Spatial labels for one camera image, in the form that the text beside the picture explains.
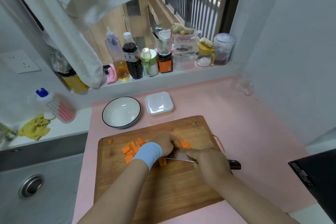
black rim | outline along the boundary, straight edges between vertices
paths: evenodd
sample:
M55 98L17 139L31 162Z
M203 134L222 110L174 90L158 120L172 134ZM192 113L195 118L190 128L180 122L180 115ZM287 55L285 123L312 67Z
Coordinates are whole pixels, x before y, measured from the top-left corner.
M110 101L110 102L104 107L103 112L101 113L101 119L103 120L103 122L104 122L107 126L112 127L112 128L122 128L122 127L125 127L125 126L127 126L127 125L129 125L129 124L135 122L136 119L139 117L139 115L140 115L140 113L141 113L141 104L140 104L140 102L137 101L135 98L133 98L133 99L134 99L136 102L138 102L138 104L139 104L139 108L140 108L140 110L139 110L138 116L136 116L136 118L135 118L134 120L132 120L130 123L128 123L128 124L126 124L126 125L123 125L123 126L114 127L114 126L108 125L108 124L105 122L104 118L103 118L103 113L104 113L104 111L105 111L105 108L106 108L111 102L113 102L113 101L115 101L115 100L117 100L117 99L119 99L119 98L116 98L116 99L113 99L112 101Z

yellow cloth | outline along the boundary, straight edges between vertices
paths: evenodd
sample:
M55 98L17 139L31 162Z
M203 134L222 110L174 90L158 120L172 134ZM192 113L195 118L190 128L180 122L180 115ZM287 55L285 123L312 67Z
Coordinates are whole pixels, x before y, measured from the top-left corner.
M50 131L50 128L47 128L49 123L50 121L45 119L42 113L24 124L23 127L19 130L19 136L26 136L37 141L42 136L48 134Z

electrical outlet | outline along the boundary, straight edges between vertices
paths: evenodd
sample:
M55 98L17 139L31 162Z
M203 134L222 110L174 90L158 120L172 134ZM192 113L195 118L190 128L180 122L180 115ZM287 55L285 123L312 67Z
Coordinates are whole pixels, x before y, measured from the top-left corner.
M23 50L0 53L0 59L18 74L40 70Z

ginger root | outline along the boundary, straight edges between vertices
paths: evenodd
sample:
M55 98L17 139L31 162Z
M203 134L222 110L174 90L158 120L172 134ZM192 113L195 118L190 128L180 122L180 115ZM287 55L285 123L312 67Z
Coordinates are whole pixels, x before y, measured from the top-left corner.
M186 28L180 23L175 22L174 25L175 26L173 27L173 34L188 35L194 32L193 28Z
M215 45L213 44L213 42L211 42L210 40L206 39L205 37L202 37L199 40L202 44L204 44L205 46L209 47L209 48L213 48Z

knife handle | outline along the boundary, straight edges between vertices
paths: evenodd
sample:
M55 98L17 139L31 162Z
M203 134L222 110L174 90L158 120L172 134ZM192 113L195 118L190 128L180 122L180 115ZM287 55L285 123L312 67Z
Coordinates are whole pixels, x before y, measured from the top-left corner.
M241 170L242 166L237 160L228 159L231 170Z

